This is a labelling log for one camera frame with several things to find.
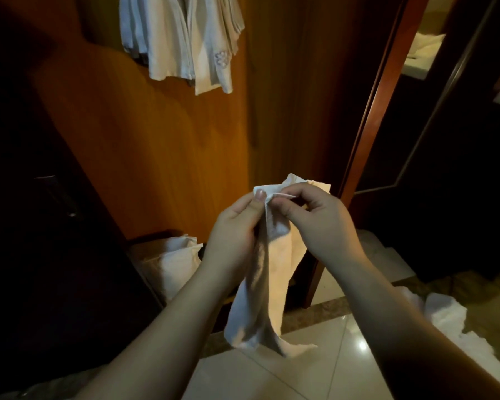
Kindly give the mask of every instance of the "embroidered flower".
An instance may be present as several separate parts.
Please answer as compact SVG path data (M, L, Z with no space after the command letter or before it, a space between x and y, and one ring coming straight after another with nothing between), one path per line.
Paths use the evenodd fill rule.
M230 64L230 53L228 51L221 51L215 53L215 63L225 69Z

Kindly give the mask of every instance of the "person's right arm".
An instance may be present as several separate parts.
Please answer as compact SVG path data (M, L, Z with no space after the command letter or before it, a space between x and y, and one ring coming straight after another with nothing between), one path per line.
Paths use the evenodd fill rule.
M347 208L307 183L284 188L271 205L300 230L308 250L344 291L395 399L500 399L500 383L433 327L368 260Z

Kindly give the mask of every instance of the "person's left hand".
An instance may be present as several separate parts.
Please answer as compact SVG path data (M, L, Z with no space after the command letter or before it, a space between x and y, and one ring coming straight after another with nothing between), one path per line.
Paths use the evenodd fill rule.
M225 209L217 218L207 242L200 267L214 269L232 289L240 283L255 243L254 227L265 211L263 190L249 192Z

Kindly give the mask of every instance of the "wooden door frame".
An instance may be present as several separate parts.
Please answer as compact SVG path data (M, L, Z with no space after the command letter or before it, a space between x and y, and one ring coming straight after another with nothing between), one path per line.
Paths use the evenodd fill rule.
M411 43L415 38L427 4L428 0L403 0L397 12L370 97L367 101L365 113L357 132L356 141L350 153L347 170L339 180L340 188L337 196L340 197L347 208L356 191L368 155L371 152L376 134L380 128L380 123L393 95L402 66L406 60ZM309 284L303 304L304 307L311 306L323 271L324 265L318 262L313 269L311 283Z

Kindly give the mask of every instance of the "person's right hand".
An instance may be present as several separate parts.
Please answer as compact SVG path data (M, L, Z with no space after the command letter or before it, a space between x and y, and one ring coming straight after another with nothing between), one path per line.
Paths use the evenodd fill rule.
M300 230L307 249L326 267L344 261L363 261L365 253L347 208L339 199L307 182L283 188L282 194L301 197L307 210L285 198L273 198L278 209Z

